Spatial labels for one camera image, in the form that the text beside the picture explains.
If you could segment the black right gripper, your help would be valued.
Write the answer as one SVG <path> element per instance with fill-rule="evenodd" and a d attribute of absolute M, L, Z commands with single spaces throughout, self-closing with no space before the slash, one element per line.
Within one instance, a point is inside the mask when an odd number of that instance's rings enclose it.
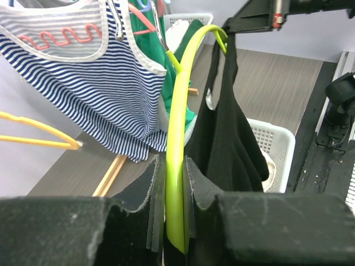
<path fill-rule="evenodd" d="M 280 29 L 288 15 L 346 10 L 354 17 L 354 0 L 249 0 L 223 25 L 227 34 L 269 32 Z"/>

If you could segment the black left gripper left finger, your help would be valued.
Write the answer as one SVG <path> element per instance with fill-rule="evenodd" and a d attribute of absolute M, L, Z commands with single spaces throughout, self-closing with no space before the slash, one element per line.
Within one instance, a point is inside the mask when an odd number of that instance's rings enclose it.
<path fill-rule="evenodd" d="M 115 265 L 162 264 L 165 171 L 165 160 L 155 155 L 145 171 L 114 196 L 120 207 L 112 233 Z"/>

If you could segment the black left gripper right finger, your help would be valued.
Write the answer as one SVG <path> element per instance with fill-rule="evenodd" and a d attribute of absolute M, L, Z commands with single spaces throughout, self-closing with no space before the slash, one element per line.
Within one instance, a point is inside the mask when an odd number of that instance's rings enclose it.
<path fill-rule="evenodd" d="M 184 229 L 187 265 L 215 265 L 215 225 L 219 223 L 216 194 L 220 189 L 205 177 L 195 162 L 183 161 Z"/>

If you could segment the lime green hanger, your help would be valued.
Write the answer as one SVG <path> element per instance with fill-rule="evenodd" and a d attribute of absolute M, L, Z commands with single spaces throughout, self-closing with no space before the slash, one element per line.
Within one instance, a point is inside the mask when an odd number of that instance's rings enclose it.
<path fill-rule="evenodd" d="M 179 62 L 163 38 L 154 2 L 151 2 L 151 9 L 159 41 L 176 70 L 166 146 L 166 235 L 177 250 L 186 254 L 189 241 L 185 239 L 182 163 L 184 160 L 184 133 L 189 80 L 195 54 L 204 36 L 208 32 L 213 32 L 220 48 L 226 53 L 227 34 L 219 26 L 213 24 L 203 26 L 192 36 Z"/>

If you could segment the black tank top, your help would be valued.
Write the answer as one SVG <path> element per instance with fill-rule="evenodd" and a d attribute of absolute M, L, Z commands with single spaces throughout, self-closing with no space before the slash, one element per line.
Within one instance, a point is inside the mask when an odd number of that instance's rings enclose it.
<path fill-rule="evenodd" d="M 216 43 L 204 98 L 184 154 L 192 158 L 204 176 L 224 191 L 263 192 L 262 182 L 269 177 L 267 163 L 233 89 L 238 72 L 233 34 L 227 39 L 218 103 L 212 105 L 207 102 L 214 92 L 220 54 Z"/>

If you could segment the yellow velvet hanger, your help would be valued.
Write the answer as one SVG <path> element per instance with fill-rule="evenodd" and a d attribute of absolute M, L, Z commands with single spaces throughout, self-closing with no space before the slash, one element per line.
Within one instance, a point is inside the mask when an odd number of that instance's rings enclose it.
<path fill-rule="evenodd" d="M 1 129 L 1 141 L 4 142 L 15 142 L 73 151 L 80 150 L 83 146 L 81 141 L 72 138 L 64 132 L 24 116 L 15 116 L 1 111 L 1 120 L 22 125 L 13 135 L 6 135 L 5 129 Z"/>

